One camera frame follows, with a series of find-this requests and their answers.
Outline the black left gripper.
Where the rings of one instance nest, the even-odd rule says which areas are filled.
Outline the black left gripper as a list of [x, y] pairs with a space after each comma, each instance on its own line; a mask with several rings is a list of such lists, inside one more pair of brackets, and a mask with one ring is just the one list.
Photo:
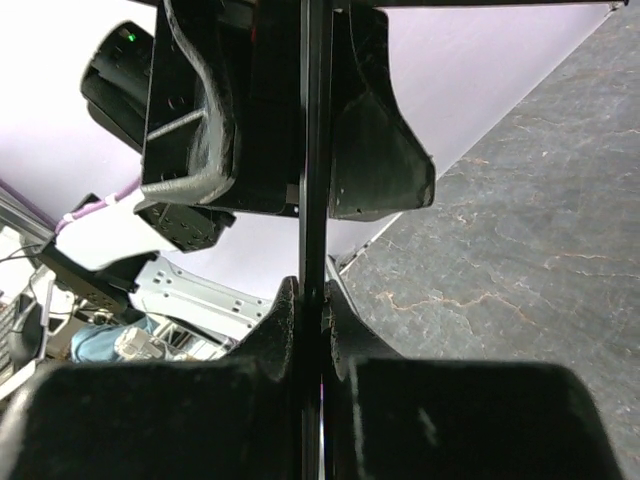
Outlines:
[[157, 203], [292, 217], [300, 5], [162, 1], [141, 189]]

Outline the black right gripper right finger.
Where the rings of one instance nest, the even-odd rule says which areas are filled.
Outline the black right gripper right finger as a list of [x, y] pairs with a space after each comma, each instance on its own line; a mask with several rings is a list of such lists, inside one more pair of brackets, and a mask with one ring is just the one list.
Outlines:
[[619, 479], [593, 398], [569, 369], [401, 356], [325, 288], [330, 479]]

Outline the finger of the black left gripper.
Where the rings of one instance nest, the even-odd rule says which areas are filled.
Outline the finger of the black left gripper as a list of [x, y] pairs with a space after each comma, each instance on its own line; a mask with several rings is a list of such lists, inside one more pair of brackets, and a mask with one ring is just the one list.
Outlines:
[[396, 102], [386, 13], [336, 12], [332, 55], [330, 218], [378, 220], [429, 207], [435, 164]]

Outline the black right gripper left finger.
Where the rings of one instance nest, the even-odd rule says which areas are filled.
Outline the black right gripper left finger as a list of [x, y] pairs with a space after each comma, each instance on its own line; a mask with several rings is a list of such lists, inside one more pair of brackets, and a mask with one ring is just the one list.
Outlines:
[[294, 297], [224, 358], [49, 365], [1, 423], [5, 479], [296, 479]]

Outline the beige folding umbrella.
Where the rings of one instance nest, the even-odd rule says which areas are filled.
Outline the beige folding umbrella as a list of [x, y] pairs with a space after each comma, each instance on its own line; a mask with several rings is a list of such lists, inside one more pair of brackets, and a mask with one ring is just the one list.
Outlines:
[[305, 1], [300, 6], [300, 287], [291, 365], [292, 403], [300, 439], [297, 479], [314, 479], [325, 471], [323, 374], [328, 350], [323, 340], [323, 308], [333, 7], [330, 1]]

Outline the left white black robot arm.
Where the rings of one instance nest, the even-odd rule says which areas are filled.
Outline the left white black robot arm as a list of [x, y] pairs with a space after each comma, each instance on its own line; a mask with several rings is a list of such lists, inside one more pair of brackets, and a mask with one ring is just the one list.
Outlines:
[[64, 285], [113, 313], [164, 249], [211, 247], [239, 213], [300, 217], [306, 299], [328, 219], [431, 205], [436, 168], [393, 93], [385, 13], [367, 2], [162, 1], [156, 31], [111, 31], [82, 75], [94, 120], [142, 156], [128, 216], [86, 199], [43, 248]]

